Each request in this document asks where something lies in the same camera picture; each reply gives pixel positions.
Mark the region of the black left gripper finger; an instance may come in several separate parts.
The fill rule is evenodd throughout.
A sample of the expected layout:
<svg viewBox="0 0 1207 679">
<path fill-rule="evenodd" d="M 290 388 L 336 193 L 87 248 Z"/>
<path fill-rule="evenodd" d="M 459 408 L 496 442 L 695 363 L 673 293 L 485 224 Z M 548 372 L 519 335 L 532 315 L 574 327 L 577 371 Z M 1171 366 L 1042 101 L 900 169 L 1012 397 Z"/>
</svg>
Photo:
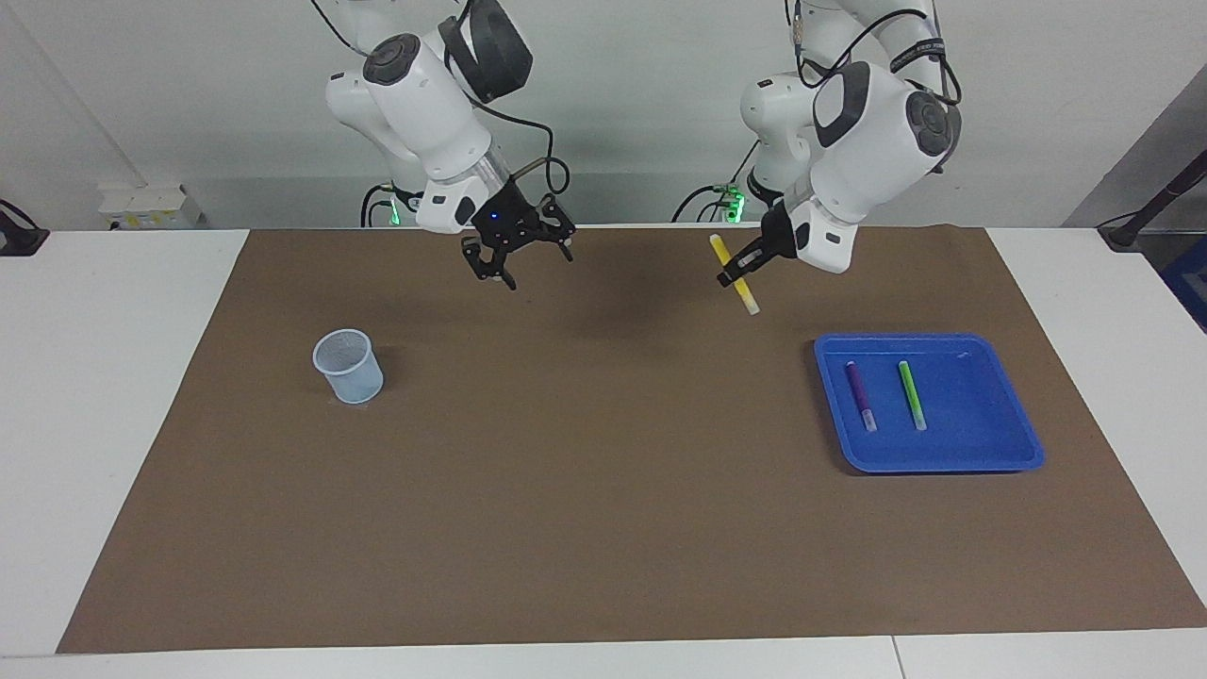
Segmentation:
<svg viewBox="0 0 1207 679">
<path fill-rule="evenodd" d="M 766 267 L 770 261 L 770 250 L 762 240 L 752 240 L 745 248 L 735 254 L 723 254 L 721 257 L 721 274 L 717 275 L 722 288 L 733 287 L 744 276 L 756 273 L 762 267 Z"/>
</svg>

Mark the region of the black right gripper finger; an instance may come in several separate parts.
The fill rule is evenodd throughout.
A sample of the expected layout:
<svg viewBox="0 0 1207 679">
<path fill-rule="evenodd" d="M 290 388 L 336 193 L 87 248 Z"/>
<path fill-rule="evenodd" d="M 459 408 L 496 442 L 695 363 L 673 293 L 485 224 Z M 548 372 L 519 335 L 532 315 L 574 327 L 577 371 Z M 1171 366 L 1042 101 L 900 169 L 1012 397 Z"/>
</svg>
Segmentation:
<svg viewBox="0 0 1207 679">
<path fill-rule="evenodd" d="M 568 262 L 573 262 L 575 256 L 570 250 L 570 241 L 577 232 L 573 219 L 568 218 L 568 213 L 556 201 L 556 197 L 543 197 L 540 199 L 537 211 L 540 219 L 537 240 L 554 242 L 556 248 L 561 251 L 562 257 Z"/>
<path fill-rule="evenodd" d="M 507 253 L 505 251 L 491 251 L 491 258 L 483 259 L 483 242 L 480 238 L 461 238 L 460 248 L 463 258 L 470 263 L 471 270 L 480 282 L 497 280 L 509 289 L 517 289 L 517 279 L 505 269 Z"/>
</svg>

